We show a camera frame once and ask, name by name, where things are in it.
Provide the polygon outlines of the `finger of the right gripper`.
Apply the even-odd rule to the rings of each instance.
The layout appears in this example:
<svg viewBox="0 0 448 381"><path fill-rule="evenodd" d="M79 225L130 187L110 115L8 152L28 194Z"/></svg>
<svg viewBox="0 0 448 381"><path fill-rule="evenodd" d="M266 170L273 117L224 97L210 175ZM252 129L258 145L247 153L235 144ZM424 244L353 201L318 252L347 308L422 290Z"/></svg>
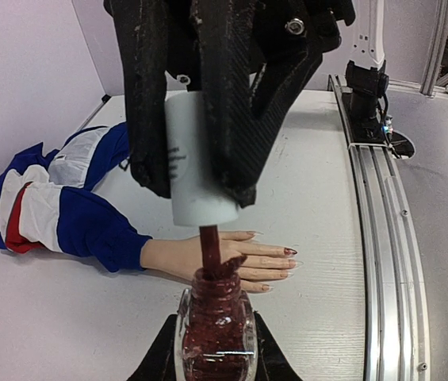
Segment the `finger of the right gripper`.
<svg viewBox="0 0 448 381"><path fill-rule="evenodd" d="M194 1L210 165L242 208L285 116L341 44L341 1Z"/></svg>
<svg viewBox="0 0 448 381"><path fill-rule="evenodd" d="M170 197L164 102L167 75L185 75L201 87L197 33L190 1L105 1L113 19L123 78L132 177Z"/></svg>

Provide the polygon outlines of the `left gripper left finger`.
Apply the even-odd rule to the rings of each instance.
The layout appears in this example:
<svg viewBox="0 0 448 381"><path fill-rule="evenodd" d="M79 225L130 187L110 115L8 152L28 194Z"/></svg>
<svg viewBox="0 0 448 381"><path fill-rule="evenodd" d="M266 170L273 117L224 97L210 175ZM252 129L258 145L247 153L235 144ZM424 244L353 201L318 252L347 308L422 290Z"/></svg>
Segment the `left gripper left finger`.
<svg viewBox="0 0 448 381"><path fill-rule="evenodd" d="M128 381L176 381L174 339L178 316L170 314Z"/></svg>

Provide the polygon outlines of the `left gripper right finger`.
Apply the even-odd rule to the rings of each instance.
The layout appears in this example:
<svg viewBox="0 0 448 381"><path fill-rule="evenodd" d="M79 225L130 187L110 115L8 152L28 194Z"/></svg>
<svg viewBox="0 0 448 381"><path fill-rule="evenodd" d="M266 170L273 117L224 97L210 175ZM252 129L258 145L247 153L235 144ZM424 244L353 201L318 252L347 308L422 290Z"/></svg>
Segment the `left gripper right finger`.
<svg viewBox="0 0 448 381"><path fill-rule="evenodd" d="M299 381L299 375L285 358L264 319L254 312L258 339L258 363L255 381Z"/></svg>

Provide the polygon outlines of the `red nail polish bottle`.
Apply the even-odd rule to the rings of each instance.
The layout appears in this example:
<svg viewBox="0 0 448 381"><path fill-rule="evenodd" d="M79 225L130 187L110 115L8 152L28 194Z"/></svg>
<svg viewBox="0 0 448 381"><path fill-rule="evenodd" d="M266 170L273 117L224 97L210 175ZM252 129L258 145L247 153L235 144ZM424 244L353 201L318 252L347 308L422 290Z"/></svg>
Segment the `red nail polish bottle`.
<svg viewBox="0 0 448 381"><path fill-rule="evenodd" d="M237 274L207 279L199 269L182 293L174 331L177 380L253 380L255 317Z"/></svg>

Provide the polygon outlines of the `white nail polish cap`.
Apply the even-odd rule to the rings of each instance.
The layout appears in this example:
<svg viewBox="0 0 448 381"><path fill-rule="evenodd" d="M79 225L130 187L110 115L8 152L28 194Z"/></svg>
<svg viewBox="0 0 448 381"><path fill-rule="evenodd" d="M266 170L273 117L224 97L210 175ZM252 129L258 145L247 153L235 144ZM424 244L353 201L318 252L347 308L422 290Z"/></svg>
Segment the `white nail polish cap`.
<svg viewBox="0 0 448 381"><path fill-rule="evenodd" d="M213 178L203 96L193 91L165 101L167 159L176 226L221 225L239 216L239 205Z"/></svg>

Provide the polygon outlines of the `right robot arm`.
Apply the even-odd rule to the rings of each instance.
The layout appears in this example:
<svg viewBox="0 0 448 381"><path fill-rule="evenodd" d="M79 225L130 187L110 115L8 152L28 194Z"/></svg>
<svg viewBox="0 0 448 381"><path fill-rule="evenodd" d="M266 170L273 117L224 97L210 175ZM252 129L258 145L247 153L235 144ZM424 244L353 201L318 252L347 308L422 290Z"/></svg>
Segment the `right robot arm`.
<svg viewBox="0 0 448 381"><path fill-rule="evenodd" d="M132 177L171 196L164 99L167 78L198 91L209 165L224 193L254 204L256 185L285 116L354 26L345 78L358 142L385 140L382 1L107 1L124 77Z"/></svg>

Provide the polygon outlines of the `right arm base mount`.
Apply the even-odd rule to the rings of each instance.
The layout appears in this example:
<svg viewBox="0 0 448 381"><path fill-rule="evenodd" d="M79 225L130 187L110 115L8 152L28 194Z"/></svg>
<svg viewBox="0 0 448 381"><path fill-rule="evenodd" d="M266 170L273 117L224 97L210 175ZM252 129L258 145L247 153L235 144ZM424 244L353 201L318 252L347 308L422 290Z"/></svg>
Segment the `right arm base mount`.
<svg viewBox="0 0 448 381"><path fill-rule="evenodd" d="M362 144L382 144L397 159L415 155L415 146L392 126L387 90L389 76L385 65L360 67L353 60L347 64L345 80L350 93L346 109L350 117L353 139Z"/></svg>

